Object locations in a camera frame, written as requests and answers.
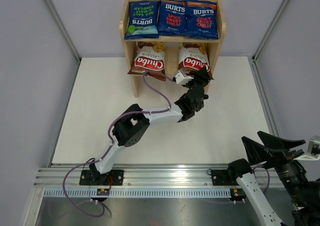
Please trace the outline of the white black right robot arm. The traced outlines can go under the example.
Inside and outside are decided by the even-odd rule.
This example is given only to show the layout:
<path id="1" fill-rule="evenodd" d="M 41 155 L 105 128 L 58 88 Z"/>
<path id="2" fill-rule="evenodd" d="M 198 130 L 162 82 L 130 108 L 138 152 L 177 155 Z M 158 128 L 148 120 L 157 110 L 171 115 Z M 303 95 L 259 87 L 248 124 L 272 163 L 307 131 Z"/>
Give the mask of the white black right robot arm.
<path id="1" fill-rule="evenodd" d="M 247 158 L 228 164 L 228 181 L 242 188 L 261 225 L 284 225 L 258 186 L 252 167 L 259 165 L 263 169 L 274 169 L 291 202 L 297 207 L 291 212 L 294 224 L 319 225 L 320 181 L 309 181 L 307 171 L 300 163 L 302 160 L 319 160 L 319 136 L 310 139 L 307 151 L 304 152 L 299 149 L 299 146 L 305 144 L 303 139 L 288 140 L 263 131 L 257 134 L 261 142 L 246 136 L 241 138 Z"/>

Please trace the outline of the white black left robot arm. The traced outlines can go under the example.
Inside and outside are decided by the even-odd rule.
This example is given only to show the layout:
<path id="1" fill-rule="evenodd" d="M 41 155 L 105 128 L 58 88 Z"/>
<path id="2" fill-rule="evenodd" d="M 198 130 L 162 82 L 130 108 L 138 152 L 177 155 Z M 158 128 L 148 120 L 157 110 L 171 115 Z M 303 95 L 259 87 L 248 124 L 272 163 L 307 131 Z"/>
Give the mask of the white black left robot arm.
<path id="1" fill-rule="evenodd" d="M 156 124 L 179 123 L 187 121 L 196 112 L 204 107 L 204 101 L 208 99 L 205 87 L 209 84 L 211 76 L 202 68 L 186 74 L 179 69 L 171 81 L 187 88 L 174 103 L 162 108 L 143 109 L 138 104 L 129 106 L 109 127 L 110 138 L 105 153 L 94 161 L 86 164 L 88 169 L 81 171 L 80 185 L 107 185 L 114 179 L 111 170 L 120 151 L 136 145 L 147 129 Z"/>

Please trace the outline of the brown Chuba cassava chips bag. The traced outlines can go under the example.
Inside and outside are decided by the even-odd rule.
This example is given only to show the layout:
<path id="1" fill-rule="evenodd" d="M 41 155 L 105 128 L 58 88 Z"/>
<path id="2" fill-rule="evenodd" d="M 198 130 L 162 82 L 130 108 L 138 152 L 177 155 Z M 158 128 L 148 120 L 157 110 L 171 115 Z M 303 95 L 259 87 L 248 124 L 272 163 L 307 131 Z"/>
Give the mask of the brown Chuba cassava chips bag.
<path id="1" fill-rule="evenodd" d="M 133 60 L 129 75 L 148 75 L 158 80 L 166 81 L 164 42 L 137 42 L 137 55 Z"/>

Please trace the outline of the blue Burts spicy chilli bag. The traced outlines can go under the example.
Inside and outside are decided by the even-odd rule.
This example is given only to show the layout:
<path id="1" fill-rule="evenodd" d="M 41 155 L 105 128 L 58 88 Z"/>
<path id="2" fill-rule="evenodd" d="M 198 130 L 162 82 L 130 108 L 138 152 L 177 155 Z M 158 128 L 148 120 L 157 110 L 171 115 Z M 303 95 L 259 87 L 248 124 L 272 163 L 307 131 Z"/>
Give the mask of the blue Burts spicy chilli bag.
<path id="1" fill-rule="evenodd" d="M 184 0 L 160 0 L 157 30 L 160 36 L 182 36 L 186 32 Z"/>

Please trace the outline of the blue Burts sea salt bag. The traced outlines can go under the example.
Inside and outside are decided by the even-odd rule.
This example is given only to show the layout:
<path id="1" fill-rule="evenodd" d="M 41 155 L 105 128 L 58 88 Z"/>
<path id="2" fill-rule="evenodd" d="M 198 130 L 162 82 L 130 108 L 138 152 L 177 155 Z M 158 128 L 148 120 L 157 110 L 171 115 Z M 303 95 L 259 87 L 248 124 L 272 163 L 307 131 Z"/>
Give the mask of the blue Burts sea salt bag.
<path id="1" fill-rule="evenodd" d="M 158 38 L 159 1 L 135 1 L 129 3 L 129 23 L 126 40 Z"/>

